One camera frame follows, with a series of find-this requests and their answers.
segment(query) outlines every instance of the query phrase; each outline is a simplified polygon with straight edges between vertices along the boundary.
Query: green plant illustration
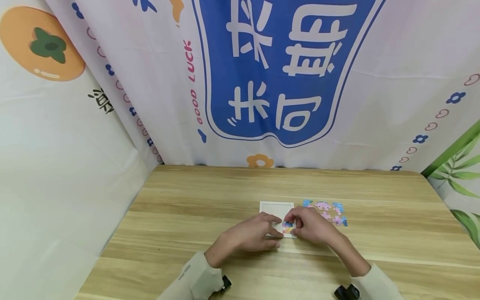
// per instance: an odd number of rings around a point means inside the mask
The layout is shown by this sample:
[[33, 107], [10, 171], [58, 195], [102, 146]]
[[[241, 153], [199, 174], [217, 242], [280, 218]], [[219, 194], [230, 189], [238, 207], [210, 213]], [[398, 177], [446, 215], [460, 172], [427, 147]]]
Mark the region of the green plant illustration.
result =
[[469, 197], [480, 198], [480, 196], [467, 190], [458, 183], [461, 180], [480, 178], [480, 173], [465, 171], [465, 169], [480, 163], [480, 154], [466, 158], [477, 144], [479, 138], [480, 134], [430, 175], [437, 180], [444, 180], [440, 187], [445, 184], [445, 182], [448, 182], [455, 192]]
[[454, 217], [462, 223], [473, 240], [475, 245], [480, 249], [480, 216], [477, 214], [465, 213], [461, 210], [450, 210]]

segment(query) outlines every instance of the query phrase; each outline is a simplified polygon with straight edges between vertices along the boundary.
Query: bamboo leaf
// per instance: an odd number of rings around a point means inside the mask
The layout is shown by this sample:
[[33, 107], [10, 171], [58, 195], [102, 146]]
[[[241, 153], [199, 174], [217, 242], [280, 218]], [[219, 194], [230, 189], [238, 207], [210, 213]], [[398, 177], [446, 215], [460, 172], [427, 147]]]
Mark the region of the bamboo leaf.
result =
[[447, 170], [447, 169], [444, 167], [444, 165], [443, 165], [443, 166], [439, 166], [438, 169], [437, 169], [437, 171], [443, 172], [443, 173], [445, 173], [445, 174], [447, 174], [447, 175], [450, 174], [450, 172], [451, 172], [451, 171]]
[[447, 161], [446, 165], [447, 165], [447, 167], [449, 167], [450, 169], [453, 169], [453, 164], [452, 164], [452, 163], [450, 163], [450, 161], [452, 161], [452, 162], [453, 162], [453, 160], [452, 160], [452, 159], [449, 159], [449, 160]]
[[475, 155], [474, 157], [472, 157], [471, 159], [461, 163], [460, 165], [456, 166], [455, 168], [453, 168], [454, 170], [458, 170], [458, 169], [465, 169], [465, 168], [468, 168], [468, 167], [471, 167], [477, 163], [480, 162], [480, 154], [478, 155]]
[[434, 179], [437, 179], [437, 180], [445, 180], [446, 179], [445, 177], [443, 177], [442, 175], [437, 174], [437, 173], [430, 174], [430, 177], [432, 177]]
[[460, 150], [456, 154], [456, 160], [460, 160], [466, 157], [468, 154], [470, 154], [473, 148], [475, 148], [475, 145], [477, 144], [477, 141], [479, 140], [479, 138], [480, 138], [480, 134], [477, 135], [477, 137], [474, 138], [470, 143], [468, 143], [462, 150]]
[[466, 188], [464, 188], [460, 184], [456, 183], [455, 181], [451, 180], [450, 178], [448, 179], [448, 184], [450, 184], [452, 189], [454, 189], [454, 191], [459, 193], [459, 194], [469, 196], [469, 197], [480, 198], [480, 196], [470, 192], [469, 190], [467, 190]]
[[450, 210], [450, 212], [452, 212], [454, 217], [460, 223], [462, 223], [463, 226], [465, 226], [470, 238], [473, 240], [475, 245], [477, 245], [477, 247], [480, 248], [479, 228], [477, 227], [477, 224], [475, 223], [475, 221], [472, 220], [469, 215], [462, 212], [461, 210], [452, 209]]
[[450, 174], [453, 178], [471, 180], [480, 178], [480, 173], [475, 172], [455, 172]]

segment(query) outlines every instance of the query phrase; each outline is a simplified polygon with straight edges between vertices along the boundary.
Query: person's right hand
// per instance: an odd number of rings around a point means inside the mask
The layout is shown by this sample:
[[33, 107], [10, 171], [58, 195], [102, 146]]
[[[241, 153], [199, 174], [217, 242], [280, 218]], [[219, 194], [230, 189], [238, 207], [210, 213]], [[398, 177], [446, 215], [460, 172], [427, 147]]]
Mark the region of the person's right hand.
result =
[[293, 235], [315, 244], [326, 243], [330, 245], [342, 235], [332, 223], [328, 222], [312, 207], [297, 206], [292, 208], [285, 216], [285, 221], [292, 224], [296, 222], [297, 228], [292, 230]]

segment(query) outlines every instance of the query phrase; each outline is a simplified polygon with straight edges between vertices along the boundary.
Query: wood grain tabletop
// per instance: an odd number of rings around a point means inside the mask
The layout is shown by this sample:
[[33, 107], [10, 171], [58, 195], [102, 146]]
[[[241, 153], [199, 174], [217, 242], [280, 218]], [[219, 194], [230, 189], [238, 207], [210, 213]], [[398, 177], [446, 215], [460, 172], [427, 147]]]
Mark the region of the wood grain tabletop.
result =
[[[405, 299], [480, 299], [480, 252], [433, 188], [413, 172], [159, 166], [150, 175], [76, 300], [155, 300], [197, 251], [255, 215], [260, 201], [341, 202], [338, 227]], [[327, 247], [283, 239], [239, 253], [212, 299], [333, 300], [349, 284]]]

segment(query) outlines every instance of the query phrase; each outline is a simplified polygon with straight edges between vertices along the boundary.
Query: chinese characters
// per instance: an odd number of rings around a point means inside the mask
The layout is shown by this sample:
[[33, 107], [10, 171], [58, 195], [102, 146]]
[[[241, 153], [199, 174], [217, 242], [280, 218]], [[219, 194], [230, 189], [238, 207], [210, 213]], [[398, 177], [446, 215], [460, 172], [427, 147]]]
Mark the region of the chinese characters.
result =
[[[266, 91], [266, 84], [262, 82], [260, 84], [260, 87], [256, 91], [255, 95], [257, 97], [261, 97], [265, 94]], [[276, 107], [276, 119], [275, 119], [275, 126], [277, 129], [283, 128], [284, 130], [294, 132], [294, 131], [299, 131], [305, 125], [308, 123], [310, 119], [310, 114], [311, 112], [314, 112], [318, 109], [320, 106], [320, 102], [322, 101], [322, 98], [320, 96], [315, 96], [315, 97], [309, 97], [309, 98], [295, 98], [295, 99], [286, 99], [285, 94], [280, 94], [278, 96], [278, 102], [277, 102], [277, 107]], [[268, 118], [268, 114], [265, 111], [265, 107], [270, 107], [270, 103], [264, 99], [254, 99], [253, 96], [253, 81], [248, 82], [247, 86], [247, 101], [241, 101], [241, 89], [239, 86], [235, 87], [234, 90], [234, 100], [229, 101], [228, 104], [230, 106], [233, 106], [235, 108], [235, 119], [231, 118], [228, 119], [228, 122], [232, 126], [236, 126], [235, 120], [242, 120], [242, 108], [247, 108], [248, 109], [248, 122], [249, 123], [254, 123], [255, 122], [255, 111], [260, 114], [260, 116], [263, 119]], [[305, 104], [314, 104], [312, 110], [297, 110], [297, 111], [291, 111], [286, 114], [284, 120], [283, 120], [283, 125], [282, 125], [282, 118], [283, 118], [283, 112], [285, 107], [290, 107], [290, 106], [301, 106]], [[295, 117], [303, 117], [303, 121], [300, 125], [294, 125], [292, 124], [292, 120]]]
[[[231, 21], [227, 23], [227, 30], [231, 32], [232, 36], [233, 57], [239, 57], [239, 52], [245, 54], [253, 50], [255, 60], [259, 61], [259, 59], [261, 59], [264, 68], [268, 69], [268, 63], [265, 59], [262, 45], [271, 47], [273, 39], [271, 36], [261, 35], [260, 32], [265, 29], [270, 13], [272, 12], [272, 4], [267, 1], [263, 2], [260, 17], [256, 21], [253, 19], [252, 0], [241, 0], [240, 6], [250, 22], [239, 22], [239, 0], [231, 0]], [[239, 33], [251, 35], [252, 41], [240, 47]]]
[[356, 4], [352, 5], [327, 5], [327, 4], [305, 4], [300, 6], [293, 15], [292, 31], [288, 35], [291, 40], [325, 43], [331, 42], [327, 48], [307, 48], [300, 43], [288, 46], [285, 52], [291, 56], [290, 64], [283, 67], [283, 71], [289, 76], [296, 74], [325, 76], [326, 72], [331, 73], [335, 67], [331, 59], [342, 47], [343, 39], [348, 29], [340, 30], [340, 20], [335, 19], [328, 32], [321, 32], [324, 21], [316, 19], [309, 31], [302, 31], [302, 21], [307, 16], [345, 17], [353, 15], [357, 9]]
[[103, 92], [103, 89], [95, 89], [93, 90], [93, 95], [88, 94], [88, 96], [96, 100], [96, 103], [98, 104], [98, 106], [100, 106], [100, 109], [103, 109], [105, 111], [105, 114], [113, 111], [113, 106], [110, 103], [107, 95], [105, 95], [105, 93]]

